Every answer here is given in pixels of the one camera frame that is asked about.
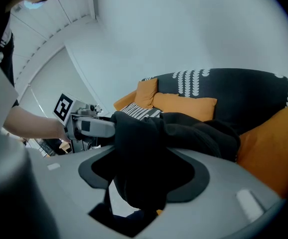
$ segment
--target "orange pillow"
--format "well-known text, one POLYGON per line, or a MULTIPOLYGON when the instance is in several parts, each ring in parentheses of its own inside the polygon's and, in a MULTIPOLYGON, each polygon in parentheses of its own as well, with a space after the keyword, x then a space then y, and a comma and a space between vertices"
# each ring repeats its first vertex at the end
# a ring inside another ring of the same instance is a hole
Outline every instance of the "orange pillow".
POLYGON ((237 163, 281 197, 287 197, 288 107, 240 138, 237 163))
POLYGON ((134 102, 142 108, 152 109, 153 98, 157 93, 157 78, 138 83, 134 102))
POLYGON ((217 99, 184 98, 175 94, 156 93, 154 107, 165 113, 182 113, 200 121, 212 120, 217 99))

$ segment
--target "person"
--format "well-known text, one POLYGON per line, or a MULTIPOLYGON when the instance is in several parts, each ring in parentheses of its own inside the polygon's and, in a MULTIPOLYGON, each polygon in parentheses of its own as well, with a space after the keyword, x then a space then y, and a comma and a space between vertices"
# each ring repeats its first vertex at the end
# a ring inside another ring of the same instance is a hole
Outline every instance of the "person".
MULTIPOLYGON (((12 54, 13 34, 10 29, 10 11, 23 0, 0 0, 0 67, 14 86, 12 54)), ((45 0, 27 0, 32 3, 45 0)), ((19 106, 16 101, 8 113, 3 127, 23 138, 59 138, 69 141, 63 125, 57 119, 36 116, 19 106)))

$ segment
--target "orange sofa armrest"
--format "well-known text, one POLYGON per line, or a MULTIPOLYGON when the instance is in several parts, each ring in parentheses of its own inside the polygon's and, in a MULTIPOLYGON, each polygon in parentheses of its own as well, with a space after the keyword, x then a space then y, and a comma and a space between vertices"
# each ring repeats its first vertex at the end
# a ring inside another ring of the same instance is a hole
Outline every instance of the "orange sofa armrest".
POLYGON ((129 93, 127 96, 121 98, 117 102, 114 103, 114 107, 117 111, 122 110, 125 106, 128 106, 129 104, 133 103, 136 96, 136 90, 129 93))

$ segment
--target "white ceiling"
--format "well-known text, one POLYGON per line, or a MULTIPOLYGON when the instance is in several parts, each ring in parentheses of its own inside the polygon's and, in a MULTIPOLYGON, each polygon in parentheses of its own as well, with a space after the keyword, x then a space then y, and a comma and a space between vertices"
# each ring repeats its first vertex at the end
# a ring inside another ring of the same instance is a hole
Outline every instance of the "white ceiling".
POLYGON ((38 9, 28 9, 23 3, 15 6, 10 16, 14 35, 14 80, 47 40, 89 14, 89 0, 48 0, 38 9))

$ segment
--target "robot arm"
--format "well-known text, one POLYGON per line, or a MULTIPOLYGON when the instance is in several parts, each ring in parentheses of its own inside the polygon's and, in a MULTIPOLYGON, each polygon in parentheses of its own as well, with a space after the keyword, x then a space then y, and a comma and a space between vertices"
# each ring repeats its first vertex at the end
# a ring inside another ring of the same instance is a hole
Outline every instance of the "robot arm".
POLYGON ((99 105, 89 105, 69 94, 61 94, 53 114, 63 124, 73 153, 97 146, 98 137, 109 138, 115 134, 115 124, 100 119, 101 111, 99 105))

